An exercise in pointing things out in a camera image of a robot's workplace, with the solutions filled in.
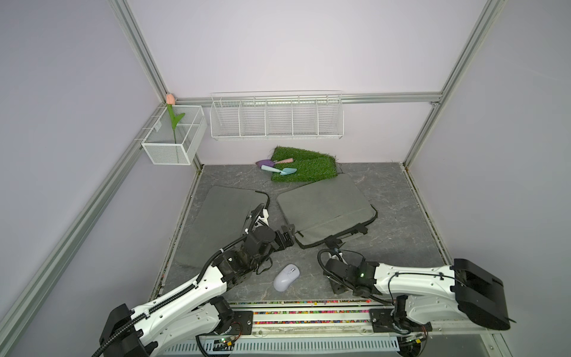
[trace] cable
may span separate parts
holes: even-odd
[[[228,250],[231,247],[233,247],[234,245],[242,242],[243,240],[246,239],[246,235],[241,236],[240,238],[236,239],[235,241],[233,241],[232,243],[226,245],[224,248],[222,248],[222,250]],[[198,277],[196,279],[196,284],[198,285],[200,283],[200,281],[202,280],[202,278],[204,277],[206,270],[208,269],[208,267],[210,266],[210,264],[212,263],[212,261],[214,259],[216,259],[217,256],[219,256],[220,254],[222,254],[222,251],[217,251],[216,253],[214,253],[214,255],[212,255],[204,264],[204,266],[202,267],[200,273],[198,274]],[[160,308],[167,306],[168,304],[170,304],[171,302],[177,300],[178,298],[180,298],[181,296],[183,296],[184,294],[188,293],[189,291],[191,291],[192,289],[194,289],[195,286],[193,284],[187,286],[186,288],[180,290],[179,292],[177,292],[176,294],[174,294],[173,296],[161,301],[160,303],[153,305],[153,307],[151,307],[150,309],[148,309],[149,314],[152,314],[153,312],[156,312],[157,310],[159,310]],[[139,321],[143,320],[144,318],[146,318],[147,315],[146,314],[139,314],[136,318],[132,319],[131,321],[129,321],[128,323],[126,323],[123,327],[121,327],[120,329],[118,329],[115,333],[113,333],[111,336],[109,336],[108,340],[105,341],[105,343],[103,343],[101,346],[99,346],[99,348],[95,351],[95,353],[92,354],[91,357],[99,357],[103,354],[103,352],[119,337],[121,336],[125,331],[127,331],[129,328],[133,327],[136,323],[138,323]]]
[[[376,302],[378,302],[378,303],[381,303],[381,304],[383,304],[383,305],[385,305],[385,306],[392,306],[392,305],[394,305],[391,301],[382,300],[382,299],[379,299],[378,297],[373,296],[373,295],[369,296],[369,298],[370,298],[371,300],[376,301]]]
[[[347,250],[347,249],[343,249],[343,250],[339,250],[341,252],[351,252],[351,253],[355,253],[355,254],[359,254],[361,256],[361,262],[365,261],[365,256],[359,252],[353,251],[353,250]]]
[[[202,346],[202,343],[200,342],[200,337],[199,335],[196,335],[196,345],[198,346],[198,349],[200,350],[200,353],[204,356],[204,357],[212,357],[211,355],[208,354],[208,352],[206,352],[206,350],[204,349],[204,347]],[[228,357],[230,355],[216,355],[216,357]]]
[[[264,270],[262,270],[261,272],[258,272],[258,269],[260,268],[260,264],[263,264],[267,261],[270,261],[270,266],[265,268]],[[258,266],[256,266],[256,275],[260,275],[261,273],[270,270],[272,268],[272,266],[274,266],[274,261],[272,260],[272,258],[270,258],[270,256],[268,256],[268,258],[266,260],[264,260],[263,262],[261,262],[260,264],[258,264]]]
[[[236,339],[233,341],[233,342],[236,342],[236,341],[238,341],[240,336],[242,336],[242,324],[239,323],[238,321],[234,321],[230,324],[230,326],[232,326],[233,324],[238,324],[238,326],[240,326],[240,333],[238,334],[238,337],[236,337]]]
[[[359,253],[359,252],[355,252],[355,251],[352,251],[352,250],[344,250],[344,251],[348,251],[348,252],[352,252],[352,253],[357,253],[357,254],[359,254],[360,256],[363,257],[363,260],[365,260],[365,257],[364,257],[361,253]],[[338,275],[335,274],[334,272],[329,271],[329,270],[327,270],[327,268],[325,268],[325,265],[324,265],[323,262],[321,261],[321,255],[322,255],[323,253],[325,253],[325,252],[328,252],[328,253],[330,253],[330,254],[336,255],[336,256],[339,258],[339,261],[341,261],[341,256],[339,255],[338,252],[336,252],[336,251],[334,251],[334,250],[331,250],[331,249],[322,249],[322,250],[320,250],[320,251],[317,253],[317,262],[319,263],[319,266],[321,267],[321,269],[323,269],[323,271],[328,274],[327,278],[328,278],[329,280],[332,280],[332,281],[336,282],[336,283],[339,284],[339,285],[344,286],[345,288],[347,288],[347,289],[349,289],[349,290],[355,291],[355,286],[353,286],[352,284],[350,284],[350,282],[347,282],[347,281],[346,281],[345,279],[343,279],[342,277],[338,276]],[[376,301],[376,302],[378,302],[378,303],[381,303],[381,304],[383,304],[383,305],[386,305],[386,306],[393,305],[392,302],[379,299],[379,298],[377,298],[376,296],[373,296],[373,295],[369,296],[369,298],[370,298],[371,300],[374,300],[374,301]]]
[[[424,327],[424,325],[420,325],[420,327],[423,328],[425,341],[424,341],[424,346],[423,346],[422,349],[420,350],[420,353],[419,353],[419,355],[418,355],[417,357],[420,357],[420,355],[423,354],[424,349],[427,347],[427,343],[428,343],[428,330]]]
[[[341,255],[339,255],[338,252],[331,250],[331,249],[321,249],[319,252],[317,252],[317,262],[319,263],[319,266],[321,267],[321,269],[323,269],[323,271],[328,274],[328,278],[334,277],[335,279],[331,279],[331,278],[330,279],[333,280],[334,282],[336,282],[337,284],[343,285],[347,289],[355,291],[355,287],[351,283],[347,282],[342,277],[338,276],[337,274],[335,274],[332,271],[329,271],[329,270],[327,270],[327,268],[325,268],[325,265],[321,261],[321,255],[325,252],[336,255],[339,258],[339,261],[341,261]]]
[[[434,273],[427,273],[427,272],[396,272],[394,273],[390,278],[389,278],[389,282],[387,283],[387,287],[389,289],[389,294],[391,295],[391,301],[395,301],[395,299],[392,296],[392,292],[391,292],[391,280],[392,278],[399,276],[399,275],[429,275],[429,276],[436,276],[436,277],[441,277],[441,278],[449,278],[449,279],[454,279],[455,281],[459,282],[460,284],[466,286],[466,284],[464,284],[462,281],[453,278],[452,276],[447,276],[444,275],[442,273],[440,274],[434,274]]]
[[[264,210],[264,204],[260,203],[254,209],[254,211],[252,211],[252,220],[250,221],[250,225],[248,226],[248,233],[250,233],[254,229],[254,225],[256,225],[256,221],[258,220],[258,217],[260,217],[260,214],[262,213],[263,210]]]

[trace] robotic arm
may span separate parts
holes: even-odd
[[[246,234],[217,251],[197,276],[132,310],[125,304],[113,309],[93,357],[103,352],[106,357],[153,357],[190,336],[227,332],[234,313],[220,295],[257,271],[270,254],[293,246],[294,226],[270,229],[258,220],[263,206],[252,212]]]
[[[370,310],[375,332],[410,334],[426,328],[430,321],[467,319],[502,331],[514,322],[508,317],[503,282],[469,260],[455,259],[452,266],[409,268],[367,262],[363,257],[359,266],[353,266],[335,243],[328,243],[330,248],[319,251],[317,260],[334,293],[351,290],[354,296],[394,306]],[[330,258],[323,265],[325,252]],[[390,296],[390,300],[378,295]]]
[[[103,352],[105,357],[154,357],[193,336],[208,356],[198,336],[229,334],[236,319],[221,295],[257,272],[273,252],[293,246],[294,226],[274,231],[259,219],[262,211],[263,204],[252,212],[246,234],[214,253],[188,282],[132,310],[125,304],[113,309],[93,357]],[[319,251],[317,261],[334,293],[351,290],[354,296],[391,306],[369,309],[374,332],[411,335],[428,331],[430,321],[466,319],[493,330],[510,328],[502,281],[468,260],[408,268],[367,262],[361,255],[354,266],[343,258],[339,240],[325,242],[329,248]],[[326,264],[324,253],[329,255]],[[403,346],[410,346],[408,340]]]

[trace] green artificial turf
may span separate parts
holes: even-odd
[[[272,161],[293,158],[292,163],[276,164],[278,169],[291,167],[297,172],[289,175],[274,173],[272,181],[276,182],[316,182],[337,176],[335,158],[331,155],[294,147],[278,146],[274,150]]]

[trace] black mounting bracket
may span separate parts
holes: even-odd
[[[395,331],[395,321],[392,315],[393,309],[391,308],[372,308],[369,310],[369,316],[371,323],[373,325],[373,332],[394,332]],[[422,325],[407,320],[406,326],[399,326],[400,328],[406,328],[410,332],[422,332]],[[431,323],[424,325],[424,328],[430,332],[432,331]]]
[[[252,326],[254,325],[254,312],[253,311],[234,311],[234,317],[232,317],[232,324],[230,325],[230,330],[226,333],[220,335],[239,335],[240,326],[242,327],[242,335],[251,335]],[[218,335],[211,332],[206,335]]]

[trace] purple trowel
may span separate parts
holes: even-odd
[[[272,160],[266,159],[266,160],[260,160],[260,161],[256,162],[256,165],[260,168],[262,167],[262,165],[274,167],[274,166],[276,166],[277,163],[291,163],[291,162],[293,162],[293,158],[280,160],[280,161],[276,161],[276,162],[273,162]]]

